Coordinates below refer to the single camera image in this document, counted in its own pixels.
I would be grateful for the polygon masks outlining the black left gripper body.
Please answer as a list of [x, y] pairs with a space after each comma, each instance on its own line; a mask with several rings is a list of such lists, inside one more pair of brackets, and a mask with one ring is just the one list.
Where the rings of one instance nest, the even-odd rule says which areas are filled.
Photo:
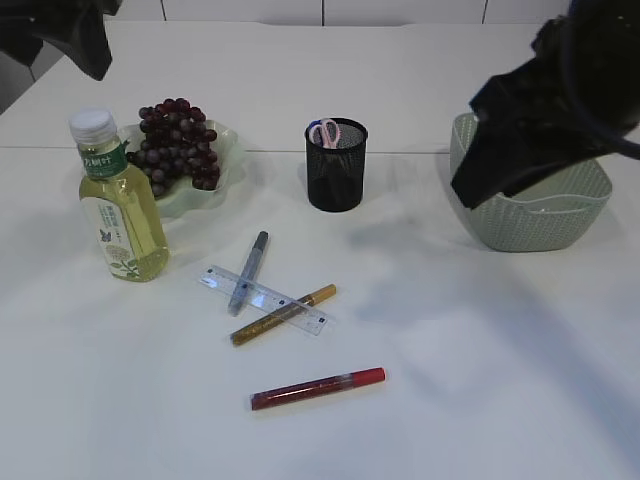
[[105, 15], [114, 16], [122, 4], [121, 0], [1, 0], [1, 35], [66, 36], [83, 24], [100, 24]]

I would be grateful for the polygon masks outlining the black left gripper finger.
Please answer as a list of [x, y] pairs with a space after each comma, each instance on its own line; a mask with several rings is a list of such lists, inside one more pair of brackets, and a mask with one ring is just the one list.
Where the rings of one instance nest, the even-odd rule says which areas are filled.
[[96, 81], [102, 81], [111, 66], [111, 50], [100, 12], [65, 13], [51, 21], [42, 39]]
[[1, 51], [20, 64], [31, 67], [43, 44], [33, 33], [32, 22], [1, 23]]

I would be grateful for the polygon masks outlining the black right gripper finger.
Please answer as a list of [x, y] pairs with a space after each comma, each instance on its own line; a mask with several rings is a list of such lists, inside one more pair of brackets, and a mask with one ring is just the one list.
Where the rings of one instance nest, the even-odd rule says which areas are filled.
[[526, 145], [500, 149], [500, 171], [504, 180], [499, 193], [506, 198], [609, 198], [612, 180], [598, 162], [598, 156], [567, 162], [565, 147], [539, 149]]
[[476, 209], [497, 194], [512, 197], [555, 173], [514, 125], [496, 128], [458, 117], [454, 139], [460, 158], [451, 187], [466, 208]]

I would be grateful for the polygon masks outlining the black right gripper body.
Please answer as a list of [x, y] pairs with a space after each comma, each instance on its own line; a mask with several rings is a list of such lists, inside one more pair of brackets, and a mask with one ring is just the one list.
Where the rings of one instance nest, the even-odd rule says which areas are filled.
[[638, 2], [573, 1], [531, 48], [532, 59], [492, 76], [470, 100], [481, 122], [574, 130], [600, 148], [638, 154], [627, 138], [639, 125]]

